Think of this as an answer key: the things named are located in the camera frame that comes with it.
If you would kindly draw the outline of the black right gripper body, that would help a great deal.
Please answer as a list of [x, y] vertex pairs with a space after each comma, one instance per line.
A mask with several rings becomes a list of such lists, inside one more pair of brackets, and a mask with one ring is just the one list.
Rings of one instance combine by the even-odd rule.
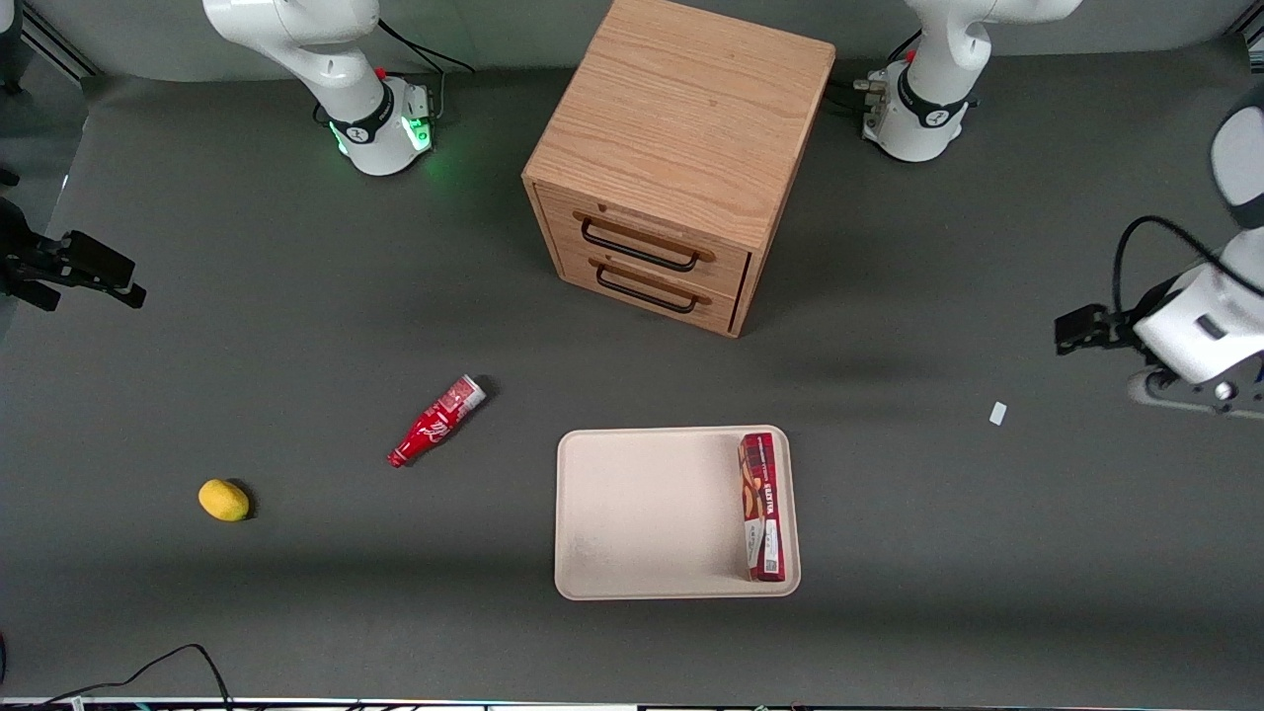
[[3, 296], [15, 297], [18, 280], [59, 278], [59, 240], [37, 234], [8, 199], [1, 199], [1, 262]]

